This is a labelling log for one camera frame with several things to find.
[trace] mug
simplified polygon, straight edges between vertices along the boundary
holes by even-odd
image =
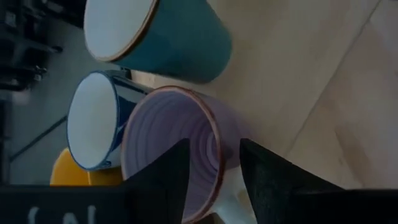
[[[150,89],[124,71],[91,72],[78,85],[67,120],[72,158],[85,170],[120,166],[120,145],[131,111]]]
[[[189,138],[190,179],[183,222],[197,222],[216,212],[225,223],[255,223],[237,199],[245,189],[239,142],[248,137],[243,122],[216,99],[177,86],[158,88],[130,115],[122,142],[123,179]]]
[[[85,171],[79,167],[70,155],[69,148],[64,149],[54,163],[50,178],[51,186],[89,186],[119,185],[123,181],[120,167],[112,169]]]
[[[212,81],[231,55],[206,0],[87,0],[84,33],[97,60],[189,82]]]

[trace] teal mug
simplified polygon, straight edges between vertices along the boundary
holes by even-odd
[[[231,55],[206,0],[87,0],[84,33],[99,61],[188,82],[212,81]]]

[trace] white mug handle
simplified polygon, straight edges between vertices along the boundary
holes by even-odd
[[[224,221],[225,224],[256,224],[252,217],[242,204],[234,196],[230,195],[219,203],[214,211]]]

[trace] mug rim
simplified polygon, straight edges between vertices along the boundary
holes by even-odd
[[[181,94],[189,97],[200,107],[202,112],[204,112],[204,114],[206,115],[206,117],[210,123],[211,129],[214,132],[215,139],[216,139],[216,148],[217,148],[217,155],[219,157],[219,164],[218,164],[217,176],[215,179],[215,183],[212,186],[210,196],[206,199],[206,202],[201,206],[201,208],[197,212],[195,212],[194,214],[192,214],[189,217],[184,218],[182,220],[182,223],[197,222],[201,218],[203,218],[203,216],[205,216],[207,214],[207,212],[210,210],[210,208],[213,206],[213,204],[215,203],[215,201],[217,199],[217,196],[221,189],[221,185],[223,183],[223,178],[224,178],[223,176],[224,176],[224,172],[226,169],[225,168],[226,162],[225,162],[225,158],[223,155],[223,150],[221,148],[221,134],[220,134],[218,125],[215,121],[215,115],[210,110],[210,107],[205,103],[205,101],[203,99],[201,99],[200,96],[198,96],[198,94],[195,93],[193,90],[189,90],[187,88],[180,87],[180,86],[174,86],[174,85],[162,86],[162,87],[156,88],[155,90],[150,92],[148,95],[146,95],[140,102],[138,102],[138,104],[133,109],[132,113],[130,114],[130,117],[127,121],[126,129],[124,130],[124,133],[123,133],[123,140],[122,140],[122,144],[121,144],[121,156],[120,156],[122,177],[123,177],[123,180],[126,180],[126,164],[124,163],[124,155],[126,152],[127,134],[130,130],[130,127],[131,127],[130,124],[131,124],[132,120],[134,119],[137,112],[140,110],[141,106],[144,103],[146,103],[147,101],[149,101],[153,96],[155,96],[158,93],[170,92],[170,91],[181,93]]]
[[[152,4],[150,5],[149,12],[147,13],[144,21],[142,22],[142,25],[139,28],[139,30],[134,34],[134,36],[131,38],[129,43],[126,46],[124,46],[121,50],[116,52],[115,54],[107,56],[107,57],[96,56],[88,47],[87,39],[85,38],[86,49],[91,54],[91,56],[93,56],[95,59],[102,61],[102,62],[114,62],[114,61],[119,60],[121,57],[126,56],[128,53],[130,53],[135,47],[137,47],[142,42],[142,40],[148,33],[149,27],[152,24],[152,21],[154,20],[155,11],[157,11],[158,6],[159,6],[159,0],[152,0]],[[86,36],[85,27],[86,27],[86,21],[87,21],[86,16],[87,16],[87,10],[85,10],[85,15],[84,15],[84,20],[83,20],[83,32],[84,32],[85,36]]]
[[[104,158],[103,158],[103,159],[101,160],[101,162],[99,162],[97,165],[95,165],[95,166],[93,166],[93,167],[90,167],[90,168],[87,168],[87,167],[83,167],[82,165],[80,165],[80,164],[76,161],[75,156],[73,155],[73,153],[72,153],[72,151],[71,151],[71,147],[70,147],[70,143],[69,143],[69,134],[68,134],[68,133],[69,133],[69,132],[68,132],[68,130],[69,130],[69,113],[70,113],[70,108],[72,107],[73,99],[75,98],[75,95],[76,95],[76,92],[77,92],[78,87],[80,86],[80,84],[81,84],[83,81],[86,80],[86,78],[88,78],[90,75],[92,75],[92,74],[94,74],[94,73],[99,73],[100,75],[106,77],[106,79],[108,79],[109,83],[110,83],[111,86],[112,86],[113,95],[114,95],[114,97],[115,97],[115,102],[116,102],[116,125],[115,125],[115,129],[114,129],[114,132],[113,132],[112,143],[111,143],[111,145],[110,145],[110,147],[109,147],[109,149],[108,149],[106,155],[104,156]],[[75,90],[75,92],[74,92],[74,94],[73,94],[73,97],[72,97],[72,101],[71,101],[70,104],[69,104],[68,118],[67,118],[67,143],[68,143],[68,148],[69,148],[70,155],[72,156],[72,159],[76,162],[76,164],[77,164],[79,167],[81,167],[82,169],[87,170],[87,171],[98,170],[98,167],[106,160],[106,158],[109,157],[109,155],[110,155],[111,152],[112,152],[111,149],[114,147],[115,138],[116,138],[116,134],[117,134],[117,130],[118,130],[118,121],[119,121],[119,100],[118,100],[118,94],[117,94],[117,91],[116,91],[116,87],[115,87],[114,83],[113,83],[112,80],[111,80],[110,75],[108,75],[106,72],[101,71],[101,70],[95,70],[95,71],[90,72],[86,77],[82,78],[82,79],[80,80],[79,84],[77,85],[77,88],[76,88],[76,90]]]

